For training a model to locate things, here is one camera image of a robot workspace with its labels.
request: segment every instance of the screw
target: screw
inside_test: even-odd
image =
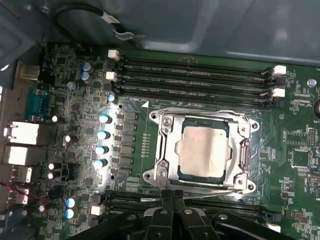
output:
[[[221,220],[227,220],[227,219],[228,219],[228,216],[225,215],[225,214],[220,214],[220,215],[219,215],[219,218],[220,218]]]
[[[185,213],[185,214],[192,214],[193,211],[192,211],[191,209],[186,209],[186,210],[184,210],[184,213]]]
[[[258,128],[258,124],[254,123],[254,124],[252,124],[251,127],[252,127],[253,129],[257,129],[257,128]]]
[[[126,219],[131,221],[131,220],[135,220],[137,217],[135,215],[130,215],[128,216]]]
[[[171,126],[171,124],[172,124],[171,118],[165,117],[165,118],[162,120],[162,124],[163,124],[163,126],[165,126],[165,127]]]
[[[165,171],[165,170],[160,170],[159,171],[159,173],[158,173],[158,175],[160,176],[160,177],[166,177],[167,176],[167,172]]]

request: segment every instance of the cable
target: cable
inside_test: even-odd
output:
[[[189,200],[189,199],[203,199],[203,198],[210,198],[210,197],[222,197],[233,193],[239,193],[242,190],[234,190],[234,191],[226,191],[226,192],[216,192],[216,193],[210,193],[210,194],[203,194],[203,195],[194,195],[194,196],[184,196],[183,200]],[[158,202],[161,198],[147,198],[142,197],[140,198],[141,202]]]
[[[93,13],[98,15],[100,18],[102,18],[106,23],[112,25],[113,27],[113,33],[115,36],[122,40],[122,41],[130,41],[131,44],[133,44],[136,48],[139,48],[138,45],[132,41],[132,38],[135,36],[132,32],[126,30],[126,28],[120,24],[120,22],[113,16],[109,15],[108,13],[104,12],[100,8],[82,3],[82,2],[71,2],[62,5],[58,9],[55,10],[51,21],[53,25],[58,29],[58,31],[67,37],[70,41],[77,43],[77,39],[65,28],[63,27],[59,21],[58,18],[60,17],[61,14],[72,11],[72,10],[83,10],[89,13]]]
[[[42,202],[46,202],[48,200],[46,197],[39,197],[39,196],[29,195],[29,194],[19,190],[18,188],[14,187],[14,186],[12,186],[10,184],[4,183],[2,181],[0,181],[0,185],[8,188],[11,191],[17,192],[17,193],[19,193],[21,195],[25,195],[25,196],[27,196],[28,199],[33,199],[33,200],[42,201]]]

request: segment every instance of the chip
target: chip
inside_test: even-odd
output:
[[[80,103],[74,103],[72,104],[71,110],[75,111],[75,112],[79,112],[80,111]]]
[[[120,160],[119,160],[119,158],[113,157],[111,161],[112,161],[114,164],[118,164]]]
[[[120,151],[121,151],[121,147],[114,146],[114,147],[113,147],[113,151],[114,151],[114,152],[120,152]]]
[[[95,204],[100,204],[101,203],[101,195],[94,194],[92,196],[92,202],[95,203]]]
[[[124,113],[124,119],[126,120],[136,120],[137,114],[133,111],[128,111]]]
[[[125,123],[123,124],[123,131],[134,131],[135,130],[136,125],[132,124],[132,123]]]
[[[132,146],[121,146],[121,153],[122,154],[131,154],[134,151],[134,148]]]
[[[94,89],[99,89],[99,88],[101,88],[101,83],[100,83],[99,81],[95,81],[95,82],[93,83],[93,88],[94,88]]]
[[[124,127],[123,127],[122,125],[116,125],[116,126],[115,126],[115,129],[116,129],[116,130],[122,130],[123,128],[124,128]]]
[[[76,157],[76,153],[75,152],[70,151],[68,153],[68,159],[75,159],[75,157]]]
[[[89,194],[83,193],[83,194],[81,195],[81,201],[84,201],[84,202],[89,201]]]
[[[118,175],[121,176],[121,177],[127,178],[127,177],[130,176],[130,169],[129,168],[120,167]]]
[[[132,158],[128,156],[121,156],[119,162],[119,167],[129,167],[131,165]]]
[[[118,169],[113,169],[113,168],[111,168],[111,169],[110,169],[110,173],[111,173],[111,174],[118,174]]]
[[[87,127],[85,129],[85,134],[87,135],[93,135],[94,134],[94,129],[92,127]]]
[[[103,90],[105,90],[106,92],[110,92],[112,90],[112,84],[111,83],[105,83],[103,85]]]
[[[122,135],[122,142],[124,143],[132,143],[135,140],[134,135]]]
[[[84,214],[79,215],[79,222],[84,223],[87,220],[87,216]]]
[[[114,136],[114,140],[115,141],[121,141],[122,140],[122,136]]]
[[[94,183],[94,179],[92,177],[86,177],[84,179],[84,185],[92,186],[93,183]]]

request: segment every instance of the dimm slot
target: dimm slot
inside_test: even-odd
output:
[[[206,64],[190,64],[174,61],[160,61],[153,59],[141,59],[141,58],[126,58],[123,63],[126,64],[140,64],[140,65],[153,65],[153,66],[174,66],[177,68],[192,68],[200,71],[226,71],[229,73],[239,73],[250,76],[262,77],[262,72],[265,70],[252,70],[240,67],[230,67],[230,66],[219,66],[219,65],[206,65]]]
[[[242,108],[267,108],[272,107],[272,103],[269,101],[264,102],[252,102],[252,101],[241,101],[235,99],[208,99],[206,96],[192,96],[192,95],[175,95],[175,93],[159,93],[157,89],[154,89],[154,92],[141,91],[140,89],[121,89],[120,91],[116,90],[116,93],[119,96],[124,97],[138,97],[138,98],[146,98],[146,99],[154,99],[154,100],[168,100],[168,101],[177,101],[183,103],[195,103],[195,104],[205,104],[205,105],[216,105],[216,106],[233,106],[233,107],[242,107]]]
[[[121,76],[142,76],[142,77],[159,77],[159,78],[176,78],[187,81],[200,81],[219,84],[235,84],[246,87],[265,88],[266,83],[262,80],[255,80],[249,78],[239,78],[230,75],[212,75],[212,74],[192,74],[190,72],[173,72],[173,71],[152,71],[152,70],[119,70],[118,74]]]
[[[141,82],[135,79],[127,79],[125,82],[117,82],[116,86],[120,87],[141,87],[141,88],[163,88],[166,84],[161,82]],[[233,89],[228,86],[224,87],[208,87],[208,86],[199,86],[199,85],[187,85],[179,83],[170,83],[170,90],[182,91],[186,93],[202,93],[210,94],[212,96],[230,96],[230,97],[239,97],[239,98],[248,98],[248,99],[269,99],[268,94],[261,95],[261,91],[250,91],[244,89]]]

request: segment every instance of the solid capacitor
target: solid capacitor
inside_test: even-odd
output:
[[[67,208],[73,208],[76,204],[78,204],[79,198],[77,196],[72,196],[65,201],[65,206]]]
[[[92,77],[87,71],[83,71],[82,73],[80,73],[80,79],[86,84],[89,84],[92,81]]]
[[[102,169],[108,164],[108,161],[106,159],[97,159],[93,163],[93,167],[95,170]]]
[[[99,140],[104,140],[110,138],[110,133],[107,131],[100,130],[97,132],[96,136]]]
[[[105,154],[109,151],[109,148],[107,146],[97,146],[95,148],[95,154],[97,154],[98,156]]]
[[[111,121],[112,121],[111,117],[109,117],[106,114],[101,114],[99,116],[99,122],[102,124],[109,124],[109,123],[111,123]]]
[[[84,62],[81,64],[81,69],[83,71],[86,71],[88,73],[92,73],[92,71],[94,70],[93,67],[91,66],[91,64],[89,62]]]

